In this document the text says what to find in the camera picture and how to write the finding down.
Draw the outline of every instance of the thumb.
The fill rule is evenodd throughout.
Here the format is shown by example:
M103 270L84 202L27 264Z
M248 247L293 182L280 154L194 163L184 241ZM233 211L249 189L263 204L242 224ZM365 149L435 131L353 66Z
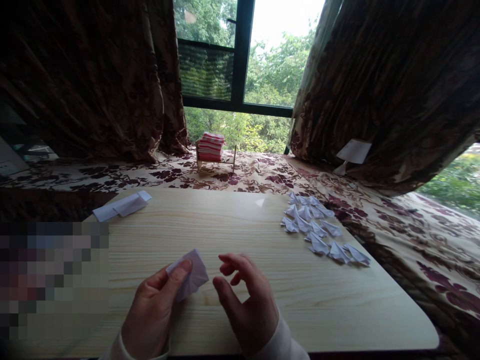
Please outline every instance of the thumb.
M192 261L187 259L184 260L176 267L175 270L168 277L166 284L160 291L161 298L168 304L172 305L174 303L175 296L180 290L180 287L184 283L185 279L192 270Z
M221 276L216 276L213 278L213 286L218 294L218 300L223 306L223 309L230 320L230 323L234 323L238 318L241 317L242 303L240 302L237 295L230 284Z

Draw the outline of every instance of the red and white paper stack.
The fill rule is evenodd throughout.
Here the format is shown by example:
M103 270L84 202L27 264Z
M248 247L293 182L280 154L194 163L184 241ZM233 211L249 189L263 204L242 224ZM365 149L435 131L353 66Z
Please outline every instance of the red and white paper stack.
M222 161L225 138L223 135L204 132L197 141L198 157L203 161Z

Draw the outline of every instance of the tree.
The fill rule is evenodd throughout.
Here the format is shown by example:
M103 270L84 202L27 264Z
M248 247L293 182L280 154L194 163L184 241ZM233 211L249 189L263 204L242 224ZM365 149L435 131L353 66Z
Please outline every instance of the tree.
M236 18L236 10L236 0L175 0L177 36L233 47L235 26L228 19ZM194 23L187 23L186 12L194 16ZM293 107L314 36L315 26L310 23L306 36L284 33L281 44L270 49L263 42L253 45L245 102ZM226 71L230 65L229 59L218 53L180 49L183 87L194 89L195 95L224 99L231 86L231 73ZM290 119L285 117L189 107L185 117L192 143L208 131L223 134L228 147L237 145L239 151L283 153L290 130Z
M480 219L480 154L457 157L417 192Z

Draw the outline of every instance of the pixelated area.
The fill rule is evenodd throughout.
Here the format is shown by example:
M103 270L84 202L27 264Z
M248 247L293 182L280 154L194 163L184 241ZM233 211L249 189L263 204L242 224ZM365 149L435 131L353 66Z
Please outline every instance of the pixelated area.
M109 309L109 224L0 224L2 340L82 339Z

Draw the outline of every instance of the white lampshade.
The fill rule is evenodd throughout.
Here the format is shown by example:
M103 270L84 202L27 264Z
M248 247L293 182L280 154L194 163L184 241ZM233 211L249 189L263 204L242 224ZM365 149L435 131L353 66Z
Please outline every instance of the white lampshade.
M349 163L363 164L371 146L371 142L352 139L338 152L337 156Z

